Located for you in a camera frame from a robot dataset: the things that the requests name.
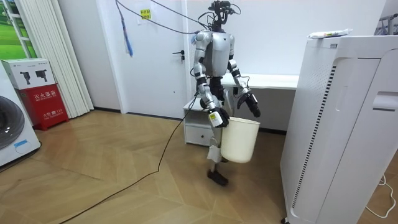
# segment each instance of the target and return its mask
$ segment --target wooden floor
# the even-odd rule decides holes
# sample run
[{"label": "wooden floor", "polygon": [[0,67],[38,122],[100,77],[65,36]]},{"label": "wooden floor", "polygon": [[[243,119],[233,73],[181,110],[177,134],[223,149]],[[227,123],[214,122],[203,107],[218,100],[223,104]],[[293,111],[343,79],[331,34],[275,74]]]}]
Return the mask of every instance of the wooden floor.
[{"label": "wooden floor", "polygon": [[[0,174],[0,223],[60,223],[157,169],[178,121],[92,111],[47,132],[42,148]],[[286,216],[279,161],[284,136],[260,133],[253,160],[223,164],[227,188],[206,177],[207,148],[185,145],[179,127],[160,167],[68,223],[271,224]],[[387,171],[398,189],[398,157]],[[370,206],[390,205],[387,187]],[[360,223],[398,223],[365,211]]]}]

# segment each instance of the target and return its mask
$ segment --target small white cabinet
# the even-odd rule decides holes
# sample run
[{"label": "small white cabinet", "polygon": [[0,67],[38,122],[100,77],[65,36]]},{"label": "small white cabinet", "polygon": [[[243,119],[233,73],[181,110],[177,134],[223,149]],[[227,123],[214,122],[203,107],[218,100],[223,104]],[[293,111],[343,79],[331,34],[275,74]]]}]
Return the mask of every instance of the small white cabinet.
[{"label": "small white cabinet", "polygon": [[207,118],[207,110],[203,110],[200,106],[200,98],[195,99],[192,109],[189,110],[191,102],[183,107],[186,115],[184,119],[185,143],[209,146],[213,130]]}]

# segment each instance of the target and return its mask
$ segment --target white curtain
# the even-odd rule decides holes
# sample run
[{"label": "white curtain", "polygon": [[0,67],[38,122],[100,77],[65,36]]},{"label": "white curtain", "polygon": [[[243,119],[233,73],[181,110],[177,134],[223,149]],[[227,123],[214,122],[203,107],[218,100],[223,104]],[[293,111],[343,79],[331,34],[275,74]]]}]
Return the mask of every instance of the white curtain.
[{"label": "white curtain", "polygon": [[38,57],[50,61],[69,118],[93,109],[57,0],[16,0]]}]

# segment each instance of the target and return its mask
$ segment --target door handle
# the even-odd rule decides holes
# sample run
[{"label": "door handle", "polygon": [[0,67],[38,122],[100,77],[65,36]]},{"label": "door handle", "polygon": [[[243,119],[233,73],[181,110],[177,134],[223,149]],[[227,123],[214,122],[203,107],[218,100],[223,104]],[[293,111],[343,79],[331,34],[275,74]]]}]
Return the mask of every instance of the door handle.
[{"label": "door handle", "polygon": [[181,55],[185,55],[185,51],[184,51],[184,50],[182,50],[182,51],[180,51],[180,52],[174,52],[173,54],[181,54]]}]

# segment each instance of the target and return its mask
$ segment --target white cardboard box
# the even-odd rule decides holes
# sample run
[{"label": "white cardboard box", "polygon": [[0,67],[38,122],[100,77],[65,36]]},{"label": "white cardboard box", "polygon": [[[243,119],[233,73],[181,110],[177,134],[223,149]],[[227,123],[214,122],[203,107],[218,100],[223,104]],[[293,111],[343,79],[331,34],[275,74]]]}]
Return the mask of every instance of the white cardboard box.
[{"label": "white cardboard box", "polygon": [[50,62],[43,58],[2,60],[14,88],[24,90],[55,84]]}]

